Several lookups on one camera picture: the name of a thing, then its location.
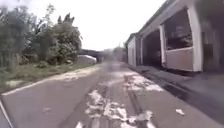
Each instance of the road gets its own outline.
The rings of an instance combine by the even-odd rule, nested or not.
[[[17,128],[223,128],[116,61],[5,95]]]

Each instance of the sidewalk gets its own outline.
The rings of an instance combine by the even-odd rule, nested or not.
[[[187,92],[197,95],[208,107],[201,110],[208,112],[211,117],[217,118],[218,122],[224,123],[224,74],[199,74],[195,77],[186,77],[161,71],[153,67],[131,67],[142,73],[144,76],[151,78],[156,77],[169,83],[177,85]]]
[[[137,106],[142,111],[151,111],[152,122],[156,128],[223,128],[203,112],[161,88],[163,84],[153,79],[146,79],[137,73],[127,76],[131,77],[128,80],[127,90],[134,94],[134,96],[129,94],[130,98],[134,99],[134,108]]]

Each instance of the tree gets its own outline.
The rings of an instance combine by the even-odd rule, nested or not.
[[[21,54],[25,46],[29,15],[25,6],[19,6],[12,11],[5,7],[0,10],[0,55],[2,62],[12,71],[16,56]]]

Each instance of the white paint marking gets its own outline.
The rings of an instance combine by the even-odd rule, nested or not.
[[[2,104],[2,101],[1,101],[1,100],[0,100],[0,108],[1,108],[1,110],[2,110],[2,113],[3,113],[4,117],[5,117],[5,119],[6,119],[7,122],[8,122],[10,128],[14,128],[13,125],[12,125],[12,122],[11,122],[11,120],[9,119],[9,116],[8,116],[8,114],[7,114],[7,112],[6,112],[5,108],[4,108],[4,106],[3,106],[3,104]]]

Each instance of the green foliage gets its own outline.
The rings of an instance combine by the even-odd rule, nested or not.
[[[48,66],[48,63],[45,61],[40,61],[37,65],[37,68],[46,68]]]
[[[44,61],[58,65],[76,60],[81,49],[81,36],[78,27],[72,26],[75,18],[69,13],[63,21],[59,17],[54,25],[50,19],[54,10],[50,4],[46,15],[37,20],[25,6],[12,11],[0,8],[0,67],[1,61],[13,69],[17,64]]]

